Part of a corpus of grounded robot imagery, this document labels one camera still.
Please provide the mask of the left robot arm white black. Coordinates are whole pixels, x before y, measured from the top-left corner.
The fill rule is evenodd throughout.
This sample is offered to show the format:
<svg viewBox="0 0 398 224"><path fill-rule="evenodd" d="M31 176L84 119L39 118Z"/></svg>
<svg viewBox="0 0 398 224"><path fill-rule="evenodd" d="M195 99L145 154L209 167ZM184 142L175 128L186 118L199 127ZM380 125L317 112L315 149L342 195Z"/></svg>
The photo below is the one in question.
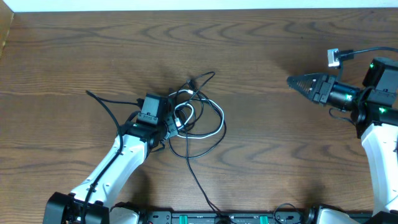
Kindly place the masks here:
<svg viewBox="0 0 398 224"><path fill-rule="evenodd" d="M134 112L96 169L69 194L55 192L48 200L44 223L142 223L131 208L115 207L130 175L153 148L177 133L171 106Z"/></svg>

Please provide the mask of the black mounting rail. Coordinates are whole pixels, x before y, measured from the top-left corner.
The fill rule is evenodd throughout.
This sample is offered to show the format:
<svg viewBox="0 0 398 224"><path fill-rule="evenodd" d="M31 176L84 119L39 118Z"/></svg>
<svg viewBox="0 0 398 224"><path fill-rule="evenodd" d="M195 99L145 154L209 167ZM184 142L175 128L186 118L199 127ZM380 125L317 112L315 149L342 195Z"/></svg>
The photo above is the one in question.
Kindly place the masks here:
<svg viewBox="0 0 398 224"><path fill-rule="evenodd" d="M128 214L120 221L116 219L115 208L110 214L111 223L137 223L137 224L266 224L266 223L303 223L303 217L297 212L278 211L276 213L177 213L170 211L142 211L137 217Z"/></svg>

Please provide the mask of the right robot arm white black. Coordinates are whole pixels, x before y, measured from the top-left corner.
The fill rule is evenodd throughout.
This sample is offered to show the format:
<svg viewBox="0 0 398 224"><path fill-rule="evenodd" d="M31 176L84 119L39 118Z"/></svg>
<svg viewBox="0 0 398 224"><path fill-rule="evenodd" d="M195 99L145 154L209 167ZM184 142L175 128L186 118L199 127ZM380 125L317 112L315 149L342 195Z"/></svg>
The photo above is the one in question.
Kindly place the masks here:
<svg viewBox="0 0 398 224"><path fill-rule="evenodd" d="M334 75L313 73L288 77L288 86L310 101L349 111L357 137L368 158L374 194L374 209L368 223L397 223L397 110L386 97L395 96L391 78L364 80L364 89L338 81Z"/></svg>

